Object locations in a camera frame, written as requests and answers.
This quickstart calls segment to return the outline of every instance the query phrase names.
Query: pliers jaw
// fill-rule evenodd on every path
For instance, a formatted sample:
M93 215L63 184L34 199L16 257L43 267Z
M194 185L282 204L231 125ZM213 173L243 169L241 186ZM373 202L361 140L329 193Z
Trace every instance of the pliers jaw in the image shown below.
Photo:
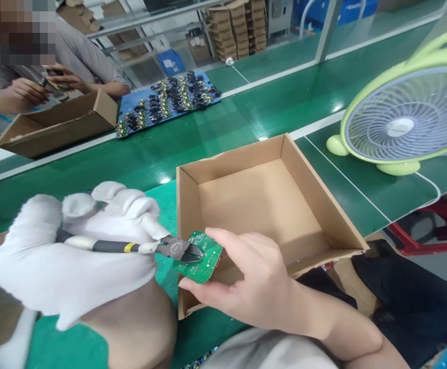
M162 238L155 252L185 263L199 262L204 256L196 245L173 236Z

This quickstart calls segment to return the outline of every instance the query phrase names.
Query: red stool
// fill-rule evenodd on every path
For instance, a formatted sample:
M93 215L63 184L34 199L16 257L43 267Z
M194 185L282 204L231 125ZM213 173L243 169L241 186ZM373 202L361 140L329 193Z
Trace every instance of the red stool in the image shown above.
M434 235L439 241L447 241L447 202L440 199L436 203L429 205L426 208L419 209L418 211L435 213L445 221L446 224L444 226L436 227L434 229ZM447 252L447 243L420 244L412 239L411 236L396 222L392 223L387 228L404 244L404 248L398 248L403 255L427 255Z

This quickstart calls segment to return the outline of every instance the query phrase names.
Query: blue tray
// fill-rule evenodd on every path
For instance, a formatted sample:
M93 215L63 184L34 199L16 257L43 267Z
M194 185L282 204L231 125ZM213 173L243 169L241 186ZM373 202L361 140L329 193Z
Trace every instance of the blue tray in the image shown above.
M195 71L195 74L196 74L197 76L198 76L198 75L202 75L202 76L203 76L203 78L204 78L204 83L205 83L206 87L211 88L211 87L213 86L213 85L210 83L209 78L208 78L208 76L206 75L206 73L204 73L203 71ZM170 86L170 83L169 83L166 79L164 79L163 81L164 81L168 86ZM123 98L122 98L122 100L121 100L121 107L120 107L120 109L119 109L118 121L119 121L120 119L122 119L126 113L134 113L133 108L134 108L135 106L138 105L138 103L139 103L139 101L140 101L141 99L145 99L145 100L148 101L148 96L150 96L150 95L156 95L156 94L157 94L157 93L154 92L151 88L147 88L147 89L145 89L145 90L141 90L141 91L133 92L133 93L130 93L129 95L125 95L125 96L123 96ZM218 103L218 102L220 102L220 101L221 101L221 98L220 98L220 97L216 97L216 98L211 102L210 105L216 104L216 103ZM127 136L118 137L118 138L126 138L126 137L128 137L129 135L131 135L131 134L133 134L133 133L140 132L140 131L144 131L144 130L146 130L146 129L148 129L148 128L151 128L151 127L153 127L153 126L157 126L157 125L159 125L159 124L165 123L166 121L172 120L172 119L174 119L174 118L178 118L178 117L180 117L180 116L182 116L182 115L185 115L185 114L188 114L188 113L192 113L192 112L194 112L194 111L196 111L196 110L190 110L190 111L186 111L186 112L183 112L183 113L178 113L178 112L176 112L176 111L171 111L171 112L172 112L172 116L170 116L169 118L166 118L166 119L162 119L161 121L156 122L156 123L153 123L153 122L151 122L151 121L148 119L148 122L146 123L146 126L145 126L145 127L142 127L142 128L140 128L140 129L138 129L138 130L132 130L131 128L127 128L127 131L128 131Z

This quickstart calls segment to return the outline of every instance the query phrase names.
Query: gloved hand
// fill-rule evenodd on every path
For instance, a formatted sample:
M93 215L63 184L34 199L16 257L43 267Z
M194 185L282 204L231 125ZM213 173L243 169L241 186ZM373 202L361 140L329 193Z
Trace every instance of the gloved hand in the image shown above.
M52 196L31 198L0 246L0 286L26 307L59 314L63 331L92 309L128 294L154 276L153 255L94 253L55 242L63 228L77 236L135 243L152 242L169 232L145 229L158 219L157 202L138 190L103 182L89 194L74 194L62 204Z

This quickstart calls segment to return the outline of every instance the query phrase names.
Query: human hand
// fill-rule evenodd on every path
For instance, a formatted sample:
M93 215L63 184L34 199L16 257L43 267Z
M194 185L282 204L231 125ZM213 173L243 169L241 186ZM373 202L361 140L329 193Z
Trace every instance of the human hand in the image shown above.
M6 91L15 98L34 106L45 104L49 101L51 91L39 86L36 82L27 78L17 78L12 81Z
M185 277L179 287L241 322L289 331L287 305L295 282L287 274L278 245L259 233L236 236L217 228L206 228L205 232L227 251L244 280L226 286L212 281L198 284Z
M93 91L87 82L85 82L69 68L60 63L56 63L55 65L44 65L42 67L45 69L51 69L57 72L61 72L63 74L55 76L48 75L46 78L51 83L57 85L66 85L70 90L78 90L83 94L88 94L89 92Z
M62 211L54 197L34 196L0 246L0 286L30 309L59 314L56 326L66 330L94 308L148 283L157 267L153 255L95 253L56 242L61 221L74 235L145 243L153 241L142 227L146 214L158 219L156 201L116 182L101 183L92 195L66 197Z

